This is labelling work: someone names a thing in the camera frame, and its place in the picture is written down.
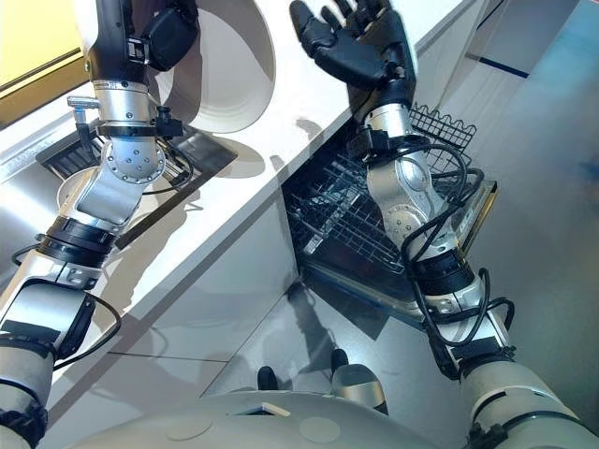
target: window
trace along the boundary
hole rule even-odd
[[[69,0],[0,1],[0,129],[85,81]]]

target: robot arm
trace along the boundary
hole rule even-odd
[[[400,16],[388,0],[358,0],[356,9],[335,0],[345,27],[323,8],[326,23],[300,1],[291,5],[299,41],[308,55],[348,83],[358,124],[351,154],[368,166],[368,189],[389,238],[401,249],[406,274],[424,316],[441,372],[460,380],[471,409],[468,447],[599,447],[592,435],[529,369],[513,361],[504,322],[489,299],[489,274],[473,273],[447,220],[482,181],[451,149],[416,135],[408,116],[416,85],[412,52]],[[344,43],[347,36],[354,41]],[[368,46],[369,51],[361,47]],[[342,75],[339,65],[343,60]],[[371,76],[355,65],[370,58]],[[449,152],[456,181],[445,197],[432,185],[426,153]],[[471,187],[467,176],[475,175]]]
[[[83,50],[95,98],[71,97],[69,105],[84,145],[85,109],[98,109],[97,132],[106,143],[99,166],[70,193],[0,297],[2,447],[34,447],[43,437],[54,362],[79,349],[92,320],[95,298],[86,290],[95,286],[143,190],[164,169],[155,138],[183,132],[168,109],[151,115],[146,66],[168,70],[187,53],[198,33],[195,2],[170,2],[140,36],[134,36],[130,1],[75,4],[85,13],[80,30],[88,33],[82,33]],[[165,39],[173,30],[176,36]]]

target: stainless steel sink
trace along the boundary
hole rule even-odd
[[[101,142],[92,134],[96,155]],[[23,150],[5,158],[2,171],[0,223],[0,291],[6,288],[16,271],[10,257],[21,248],[36,243],[35,235],[44,233],[58,213],[56,196],[63,180],[69,175],[96,164],[82,151],[75,132],[59,139],[48,138],[46,146]],[[170,209],[184,201],[192,192],[225,168],[237,155],[197,130],[185,127],[184,134],[172,141],[184,152],[194,165],[194,177],[173,193],[162,194],[162,204],[138,224],[128,229],[117,240],[117,247],[124,246],[138,237],[145,229],[156,223]],[[181,160],[168,157],[168,166],[161,182],[175,183],[186,171]]]

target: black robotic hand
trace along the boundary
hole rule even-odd
[[[416,72],[400,15],[389,0],[358,0],[352,9],[335,0],[342,26],[327,7],[318,20],[301,1],[289,7],[301,46],[316,64],[347,84],[350,108],[362,123],[373,109],[390,103],[412,105]]]

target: black cable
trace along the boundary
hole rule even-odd
[[[15,252],[11,257],[10,260],[12,261],[13,264],[15,264],[17,267],[21,266],[21,260],[19,260],[19,257],[21,257],[23,254],[25,253],[29,253],[31,250],[34,250],[35,248],[37,248],[37,246],[39,246],[39,243],[36,243],[35,245],[29,245],[29,246],[25,246],[24,248],[18,250],[17,252]]]
[[[179,187],[183,187],[184,185],[186,185],[188,182],[190,182],[190,180],[194,176],[194,164],[191,162],[191,159],[189,159],[189,157],[187,156],[187,154],[185,154],[184,152],[182,152],[181,150],[179,150],[177,147],[175,147],[174,145],[172,145],[167,140],[163,140],[163,143],[165,143],[167,145],[167,147],[168,147],[169,150],[171,150],[172,152],[178,154],[184,160],[185,164],[187,165],[187,172],[188,172],[188,174],[185,177],[185,179],[177,182],[176,184],[171,185],[170,187],[168,187],[166,189],[152,190],[151,192],[144,192],[142,195],[158,195],[158,194],[164,194],[166,192],[172,192],[173,190],[178,189]]]
[[[110,313],[112,313],[112,316],[114,316],[114,326],[112,327],[110,332],[106,336],[104,336],[104,338],[102,340],[100,340],[98,343],[96,343],[94,346],[92,346],[90,349],[88,349],[84,353],[75,355],[74,357],[71,357],[68,360],[65,360],[64,362],[59,363],[58,365],[55,365],[54,366],[55,371],[57,371],[60,368],[64,368],[67,365],[70,365],[71,363],[77,362],[78,360],[81,360],[84,357],[87,357],[91,353],[94,353],[95,351],[100,349],[102,346],[104,346],[106,343],[108,343],[108,341],[112,337],[114,337],[117,334],[117,332],[121,329],[121,324],[122,324],[123,320],[121,319],[121,315],[116,311],[116,309],[114,309],[108,302],[106,302],[105,300],[103,300],[99,297],[96,297],[95,301],[99,302],[106,309],[108,309],[108,311]]]
[[[406,273],[408,275],[408,280],[412,286],[412,289],[414,290],[416,304],[421,309],[422,314],[424,315],[425,327],[431,333],[431,335],[435,339],[440,341],[441,343],[445,344],[446,346],[450,346],[450,347],[458,347],[458,346],[464,346],[472,341],[472,339],[476,335],[476,332],[478,332],[478,329],[482,325],[482,322],[485,318],[487,310],[489,309],[489,302],[490,302],[489,272],[485,268],[482,268],[479,271],[479,276],[481,276],[483,278],[483,283],[485,285],[485,290],[484,290],[485,293],[484,293],[483,299],[481,301],[481,304],[479,305],[479,307],[476,310],[476,314],[475,315],[473,314],[473,317],[476,316],[476,321],[475,321],[474,326],[472,327],[472,329],[470,330],[468,335],[463,340],[452,341],[452,340],[446,339],[445,337],[443,337],[443,335],[441,335],[439,327],[432,320],[431,314],[426,305],[425,299],[424,299],[422,292],[420,291],[420,287],[416,281],[416,276],[413,272],[413,264],[431,246],[434,238],[440,232],[442,227],[445,225],[447,219],[453,213],[455,213],[457,210],[459,210],[461,207],[463,207],[464,203],[478,190],[481,182],[484,179],[484,173],[482,172],[482,170],[479,170],[477,168],[467,168],[460,153],[457,152],[455,149],[453,149],[449,146],[446,146],[446,145],[437,145],[437,144],[418,145],[413,148],[409,148],[407,150],[399,152],[399,157],[402,157],[402,156],[405,156],[407,154],[411,154],[414,152],[418,152],[418,151],[429,151],[429,150],[440,150],[442,152],[448,152],[452,156],[452,158],[455,159],[457,166],[458,166],[458,170],[454,170],[454,171],[447,172],[447,173],[439,173],[439,174],[433,175],[431,177],[433,179],[457,177],[457,179],[454,182],[454,185],[449,189],[448,194],[446,196],[446,201],[449,204],[447,209],[445,211],[443,211],[442,213],[440,213],[439,215],[437,215],[436,217],[434,217],[433,219],[431,219],[430,221],[428,221],[427,223],[425,223],[424,225],[422,225],[419,229],[414,231],[412,234],[410,234],[403,241],[403,244],[400,248],[400,252],[401,252],[402,260],[407,261],[405,263]],[[476,175],[475,181],[469,187],[466,186],[468,174]],[[419,249],[419,251],[415,254],[414,257],[410,258],[409,251],[408,251],[410,245],[418,237],[420,237],[422,234],[426,233],[430,229],[433,229],[433,230],[428,235],[428,237],[425,240],[422,247]]]
[[[90,139],[90,128],[87,123],[75,123],[75,128],[79,134],[79,140],[81,146],[84,150],[86,150],[92,161],[97,162],[97,158],[94,154],[94,146],[92,145],[92,140]]]
[[[495,309],[499,306],[507,306],[507,314],[504,319],[504,326],[506,330],[512,326],[512,322],[514,321],[514,316],[516,316],[516,305],[514,302],[510,301],[506,297],[496,297],[493,299],[490,304],[488,310]]]

